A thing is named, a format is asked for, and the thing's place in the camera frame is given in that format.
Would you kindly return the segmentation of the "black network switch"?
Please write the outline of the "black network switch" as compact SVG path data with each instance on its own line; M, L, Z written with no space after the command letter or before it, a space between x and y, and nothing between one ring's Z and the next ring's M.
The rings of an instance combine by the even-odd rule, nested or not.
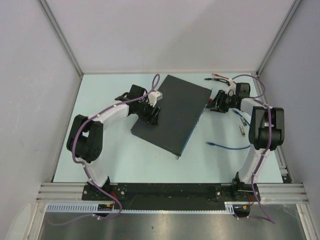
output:
M162 99L158 125L137 120L131 133L177 157L181 157L202 115L212 90L186 80L167 75L160 85Z

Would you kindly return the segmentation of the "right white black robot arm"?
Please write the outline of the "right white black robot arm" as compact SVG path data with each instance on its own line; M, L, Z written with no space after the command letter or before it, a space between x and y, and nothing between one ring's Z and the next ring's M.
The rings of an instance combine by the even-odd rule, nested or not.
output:
M236 201L256 197L257 181L265 160L285 139L285 111L270 107L251 97L248 83L236 83L229 90L219 90L207 108L218 113L237 109L250 115L248 140L250 148L242 168L236 173L227 192Z

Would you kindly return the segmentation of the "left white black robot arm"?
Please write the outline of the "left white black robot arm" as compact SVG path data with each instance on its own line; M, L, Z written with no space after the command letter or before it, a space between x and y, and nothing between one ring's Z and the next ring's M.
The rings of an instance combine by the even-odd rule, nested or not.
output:
M78 114L74 119L67 139L66 148L73 161L81 164L91 183L95 183L93 194L100 200L110 196L111 188L105 184L109 176L100 154L103 150L104 131L119 120L137 115L151 126L158 124L161 108L157 102L163 98L160 91L147 90L132 85L130 91L114 99L112 106L95 115Z

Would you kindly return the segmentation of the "silver transceiver module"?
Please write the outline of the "silver transceiver module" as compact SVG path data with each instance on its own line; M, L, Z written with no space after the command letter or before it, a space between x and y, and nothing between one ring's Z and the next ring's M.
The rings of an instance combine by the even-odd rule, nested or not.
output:
M239 129L240 129L241 135L242 135L243 137L245 137L245 136L246 136L246 132L245 132L245 129L243 128L243 126L240 125L240 126L239 126Z
M241 119L241 122L242 122L242 124L243 124L244 126L247 126L247 125L248 125L247 122L246 122L246 120L245 120L245 118L244 118L243 116L241 116L240 119Z

